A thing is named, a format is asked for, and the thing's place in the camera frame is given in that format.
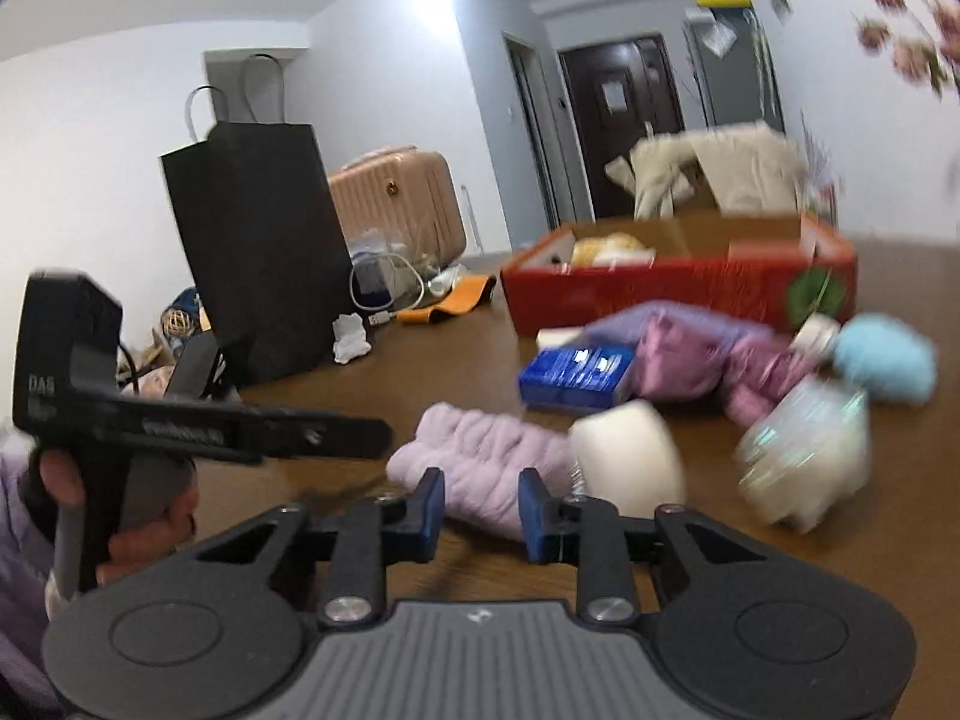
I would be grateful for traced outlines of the person's left hand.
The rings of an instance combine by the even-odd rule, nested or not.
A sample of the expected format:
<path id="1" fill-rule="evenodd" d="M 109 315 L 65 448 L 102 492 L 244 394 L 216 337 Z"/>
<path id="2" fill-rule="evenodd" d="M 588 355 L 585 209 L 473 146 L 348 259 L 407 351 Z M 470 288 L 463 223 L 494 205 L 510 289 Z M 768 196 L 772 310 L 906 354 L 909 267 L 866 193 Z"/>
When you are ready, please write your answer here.
<path id="1" fill-rule="evenodd" d="M 46 450 L 39 458 L 39 473 L 44 488 L 57 504 L 85 504 L 82 477 L 70 455 Z M 169 502 L 162 514 L 143 527 L 116 533 L 109 541 L 109 559 L 96 571 L 99 585 L 133 574 L 192 541 L 199 499 L 197 481 L 190 478 L 187 488 Z"/>

